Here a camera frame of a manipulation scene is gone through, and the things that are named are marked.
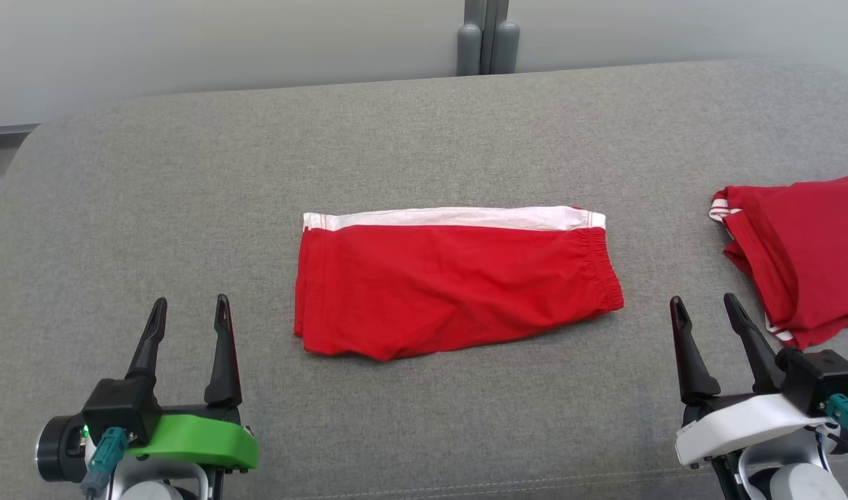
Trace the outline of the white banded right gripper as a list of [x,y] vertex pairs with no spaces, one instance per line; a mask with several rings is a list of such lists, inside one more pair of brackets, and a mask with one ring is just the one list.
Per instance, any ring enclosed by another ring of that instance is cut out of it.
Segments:
[[824,458],[833,451],[833,431],[828,417],[808,417],[779,393],[785,374],[776,366],[776,351],[732,292],[723,294],[731,328],[737,333],[753,374],[753,393],[719,398],[721,386],[704,364],[692,336],[692,321],[681,297],[670,300],[672,339],[676,357],[681,402],[692,417],[677,431],[674,449],[678,462],[688,466],[704,458],[781,439],[806,427],[826,433],[812,446],[821,446]]

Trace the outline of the red and white shorts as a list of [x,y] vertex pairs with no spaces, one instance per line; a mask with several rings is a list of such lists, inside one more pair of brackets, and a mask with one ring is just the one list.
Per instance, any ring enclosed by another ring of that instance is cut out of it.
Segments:
[[303,215],[293,333],[381,362],[532,338],[624,307],[605,215],[574,206]]

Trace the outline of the grey fabric sofa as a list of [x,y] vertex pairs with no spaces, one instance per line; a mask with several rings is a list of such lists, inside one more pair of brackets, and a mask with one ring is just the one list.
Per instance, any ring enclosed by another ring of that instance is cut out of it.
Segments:
[[[726,185],[848,175],[848,76],[727,60],[135,99],[49,120],[0,193],[0,500],[43,481],[44,424],[122,377],[159,297],[155,392],[203,399],[228,295],[260,466],[229,500],[723,500],[681,467],[668,301],[726,392],[751,388],[722,297],[760,304],[709,219]],[[604,213],[617,313],[376,363],[291,332],[305,212]]]

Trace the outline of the grey partition post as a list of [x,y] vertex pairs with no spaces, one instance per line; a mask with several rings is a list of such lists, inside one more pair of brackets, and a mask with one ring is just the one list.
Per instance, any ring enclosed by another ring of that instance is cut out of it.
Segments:
[[456,32],[456,75],[515,73],[521,28],[509,20],[510,0],[465,0]]

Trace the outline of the red and white jersey shirt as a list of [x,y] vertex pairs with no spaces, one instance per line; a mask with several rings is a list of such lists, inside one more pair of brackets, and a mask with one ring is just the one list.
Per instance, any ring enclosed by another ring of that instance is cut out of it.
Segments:
[[848,328],[848,176],[731,185],[708,215],[731,236],[723,253],[753,279],[779,341],[805,349]]

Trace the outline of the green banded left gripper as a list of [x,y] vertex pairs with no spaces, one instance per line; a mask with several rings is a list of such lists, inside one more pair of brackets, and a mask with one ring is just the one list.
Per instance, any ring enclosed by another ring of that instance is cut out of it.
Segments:
[[[165,338],[167,299],[157,298],[140,336],[126,379],[155,378],[160,343]],[[143,447],[131,445],[126,455],[214,466],[234,471],[258,467],[258,440],[242,424],[242,381],[235,345],[232,310],[226,294],[215,301],[215,357],[204,402],[192,412],[161,415],[153,437]]]

